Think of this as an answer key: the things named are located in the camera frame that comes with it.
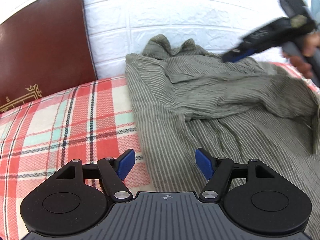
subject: red plaid fabric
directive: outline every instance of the red plaid fabric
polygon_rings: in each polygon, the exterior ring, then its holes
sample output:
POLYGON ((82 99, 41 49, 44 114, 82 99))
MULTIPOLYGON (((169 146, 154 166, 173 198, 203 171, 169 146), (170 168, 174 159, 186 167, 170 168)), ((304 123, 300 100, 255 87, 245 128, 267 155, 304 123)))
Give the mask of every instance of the red plaid fabric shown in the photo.
MULTIPOLYGON (((275 63, 302 78, 292 66, 275 63)), ((310 80, 308 86, 319 93, 310 80)), ((133 148, 136 163, 124 181, 133 194, 154 191, 140 151, 124 76, 84 84, 0 115, 0 237, 27 233, 22 199, 72 159, 95 163, 133 148)), ((99 188, 96 181, 86 181, 99 188)))

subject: blue gripper pad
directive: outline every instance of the blue gripper pad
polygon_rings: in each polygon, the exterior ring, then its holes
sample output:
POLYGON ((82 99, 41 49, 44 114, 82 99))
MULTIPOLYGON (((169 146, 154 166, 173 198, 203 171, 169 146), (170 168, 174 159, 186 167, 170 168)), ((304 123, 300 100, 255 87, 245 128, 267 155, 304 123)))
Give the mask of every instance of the blue gripper pad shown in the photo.
POLYGON ((129 174, 134 166, 134 163, 135 153, 134 150, 130 150, 128 153, 126 153, 126 156, 119 161, 119 166, 116 170, 116 173, 121 180, 124 180, 125 177, 129 174))
POLYGON ((199 149, 196 150, 196 164, 207 180, 212 178, 214 170, 212 168, 211 160, 208 159, 199 149))
POLYGON ((233 58, 232 60, 230 60, 230 62, 235 63, 247 56, 251 56, 252 54, 254 54, 255 49, 248 49, 244 54, 239 55, 238 57, 233 58))

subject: striped shirt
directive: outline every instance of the striped shirt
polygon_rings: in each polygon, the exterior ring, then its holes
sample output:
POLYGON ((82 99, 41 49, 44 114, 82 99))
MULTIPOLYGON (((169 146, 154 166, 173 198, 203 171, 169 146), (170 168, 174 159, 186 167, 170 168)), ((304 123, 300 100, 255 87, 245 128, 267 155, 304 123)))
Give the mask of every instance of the striped shirt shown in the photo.
MULTIPOLYGON (((192 39, 172 49, 163 35, 142 55, 127 55, 126 64, 141 150, 157 191, 201 191, 198 147, 235 163, 260 159, 310 197, 305 232, 320 239, 319 99, 302 80, 250 57, 222 63, 192 39)), ((242 183, 234 179, 231 187, 242 183)))

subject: human hand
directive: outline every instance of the human hand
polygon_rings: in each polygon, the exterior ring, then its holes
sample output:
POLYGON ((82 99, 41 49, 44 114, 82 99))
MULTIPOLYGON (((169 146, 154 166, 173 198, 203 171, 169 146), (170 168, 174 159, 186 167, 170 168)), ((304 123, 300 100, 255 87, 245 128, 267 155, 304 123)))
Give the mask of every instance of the human hand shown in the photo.
MULTIPOLYGON (((308 34, 304 40, 304 47, 302 54, 306 57, 313 56, 317 47, 320 46, 320 33, 316 32, 313 34, 308 34)), ((299 56, 289 56, 283 52, 283 56, 290 60, 290 63, 297 68, 297 70, 305 77, 311 78, 311 65, 305 63, 299 56)))

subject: metal pivot screw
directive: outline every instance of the metal pivot screw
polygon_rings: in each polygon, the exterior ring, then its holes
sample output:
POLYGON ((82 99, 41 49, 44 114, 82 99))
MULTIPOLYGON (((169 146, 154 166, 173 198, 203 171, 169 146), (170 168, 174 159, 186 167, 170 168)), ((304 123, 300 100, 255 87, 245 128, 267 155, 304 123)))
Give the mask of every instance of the metal pivot screw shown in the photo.
POLYGON ((118 191, 115 193, 115 198, 117 199, 125 199, 125 198, 128 198, 129 196, 130 196, 130 193, 126 191, 118 191))
POLYGON ((205 198, 216 198, 218 196, 218 193, 212 190, 207 190, 202 193, 202 196, 205 198))

